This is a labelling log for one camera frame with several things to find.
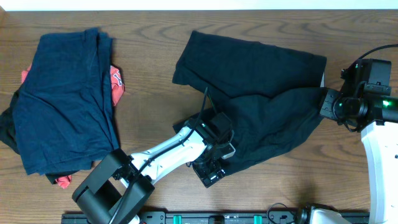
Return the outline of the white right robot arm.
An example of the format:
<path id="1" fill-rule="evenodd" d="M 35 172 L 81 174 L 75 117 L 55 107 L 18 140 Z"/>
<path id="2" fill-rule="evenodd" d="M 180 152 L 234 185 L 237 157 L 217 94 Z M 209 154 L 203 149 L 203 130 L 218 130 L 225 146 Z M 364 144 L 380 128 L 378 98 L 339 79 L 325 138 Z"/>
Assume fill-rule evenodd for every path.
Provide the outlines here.
<path id="1" fill-rule="evenodd" d="M 391 62 L 360 58 L 341 73 L 340 90 L 327 89 L 320 115 L 361 135 L 370 189 L 370 223 L 397 223 L 397 98 Z"/>

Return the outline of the black shorts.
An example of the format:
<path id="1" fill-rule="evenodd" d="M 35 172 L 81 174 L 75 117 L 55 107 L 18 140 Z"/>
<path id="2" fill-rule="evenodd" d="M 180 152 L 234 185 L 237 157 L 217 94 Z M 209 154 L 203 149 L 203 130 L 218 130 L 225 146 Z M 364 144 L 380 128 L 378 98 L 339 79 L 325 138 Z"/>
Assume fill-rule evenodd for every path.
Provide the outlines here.
<path id="1" fill-rule="evenodd" d="M 326 62 L 321 55 L 193 31 L 172 81 L 209 93 L 215 111 L 231 120 L 236 152 L 221 167 L 232 175 L 308 139 L 322 121 Z"/>

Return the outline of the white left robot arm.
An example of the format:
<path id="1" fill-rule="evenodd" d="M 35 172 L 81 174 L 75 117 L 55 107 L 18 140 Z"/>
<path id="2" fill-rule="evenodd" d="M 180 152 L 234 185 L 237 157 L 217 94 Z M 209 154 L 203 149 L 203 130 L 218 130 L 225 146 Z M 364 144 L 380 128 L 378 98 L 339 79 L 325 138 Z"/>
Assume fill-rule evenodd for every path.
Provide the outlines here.
<path id="1" fill-rule="evenodd" d="M 88 223 L 139 223 L 138 213 L 155 183 L 183 164 L 193 168 L 208 188 L 226 172 L 221 161 L 236 152 L 231 120 L 218 113 L 211 119 L 189 119 L 172 138 L 146 151 L 108 154 L 78 186 L 73 201 Z"/>

